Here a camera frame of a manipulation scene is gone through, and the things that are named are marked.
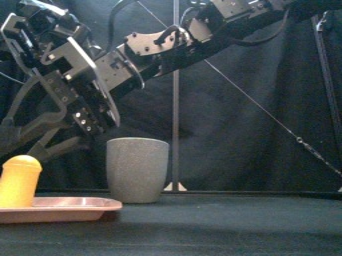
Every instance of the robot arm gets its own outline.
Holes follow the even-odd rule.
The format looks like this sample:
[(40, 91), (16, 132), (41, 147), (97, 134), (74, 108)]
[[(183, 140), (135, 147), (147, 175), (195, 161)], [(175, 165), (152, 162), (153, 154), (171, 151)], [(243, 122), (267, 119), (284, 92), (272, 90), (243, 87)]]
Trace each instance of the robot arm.
[[(117, 10), (130, 2), (118, 1)], [(188, 4), (197, 14), (181, 26), (155, 34), (132, 33), (121, 45), (104, 51), (66, 10), (37, 0), (20, 1), (1, 33), (30, 78), (0, 125), (0, 156), (28, 143), (33, 143), (28, 154), (41, 161), (86, 147), (93, 135), (118, 126), (114, 101), (143, 88), (145, 80), (192, 65), (231, 44), (268, 41), (276, 34), (259, 42), (243, 38), (289, 16), (300, 21), (342, 8), (340, 0), (211, 0), (207, 4), (189, 0)], [(22, 118), (25, 102), (38, 109), (45, 98), (50, 109)]]

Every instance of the black curtain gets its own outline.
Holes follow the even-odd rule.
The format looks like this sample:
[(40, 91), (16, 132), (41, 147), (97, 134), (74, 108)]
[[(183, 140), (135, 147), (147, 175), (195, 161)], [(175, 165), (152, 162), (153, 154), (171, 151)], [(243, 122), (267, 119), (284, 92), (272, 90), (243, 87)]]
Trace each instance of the black curtain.
[[(104, 47), (109, 10), (117, 1), (54, 2), (89, 26), (93, 38)], [(185, 2), (180, 1), (181, 11), (187, 8)], [(141, 3), (167, 26), (172, 25), (171, 0), (143, 0)], [(1, 22), (10, 8), (13, 6), (1, 9)], [(331, 17), (324, 33), (340, 106), (338, 21), (342, 15), (334, 12)], [(267, 37), (277, 26), (272, 24), (248, 39)], [(163, 29), (135, 3), (117, 15), (114, 44), (133, 31), (155, 33)], [(289, 21), (271, 42), (248, 48), (232, 45), (208, 62), (292, 134), (340, 168), (311, 21), (297, 24)], [(8, 93), (6, 84), (1, 83), (1, 90)], [(211, 191), (338, 191), (342, 178), (304, 150), (295, 136), (240, 89), (204, 61), (180, 71), (179, 179), (184, 187)], [(8, 102), (2, 98), (1, 104), (4, 111)], [(89, 151), (70, 153), (45, 163), (40, 188), (106, 188), (105, 141), (110, 138), (140, 136), (172, 143), (171, 74), (148, 80), (145, 89), (129, 93), (117, 102), (117, 108), (121, 127), (97, 136)]]

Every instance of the pink tray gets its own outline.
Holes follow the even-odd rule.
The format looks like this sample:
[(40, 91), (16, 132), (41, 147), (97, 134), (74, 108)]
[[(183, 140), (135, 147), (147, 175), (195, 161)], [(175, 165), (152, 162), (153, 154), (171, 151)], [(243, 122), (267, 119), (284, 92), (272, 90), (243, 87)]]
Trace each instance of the pink tray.
[(33, 206), (0, 208), (0, 223), (93, 221), (121, 209), (116, 200), (98, 197), (36, 197)]

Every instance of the ceramic mug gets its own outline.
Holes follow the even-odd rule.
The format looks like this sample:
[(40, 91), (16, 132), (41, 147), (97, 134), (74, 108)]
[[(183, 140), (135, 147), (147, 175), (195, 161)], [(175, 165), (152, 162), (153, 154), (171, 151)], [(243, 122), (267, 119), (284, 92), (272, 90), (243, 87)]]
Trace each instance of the ceramic mug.
[(124, 137), (106, 141), (105, 168), (110, 196), (122, 203), (153, 203), (164, 187), (169, 145)]

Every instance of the yellow object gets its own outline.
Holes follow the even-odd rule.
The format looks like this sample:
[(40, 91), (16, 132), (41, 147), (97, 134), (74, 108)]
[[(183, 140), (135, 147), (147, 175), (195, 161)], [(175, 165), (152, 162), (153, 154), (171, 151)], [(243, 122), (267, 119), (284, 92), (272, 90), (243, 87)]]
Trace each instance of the yellow object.
[(0, 207), (30, 207), (41, 165), (28, 155), (12, 157), (2, 165), (0, 180)]

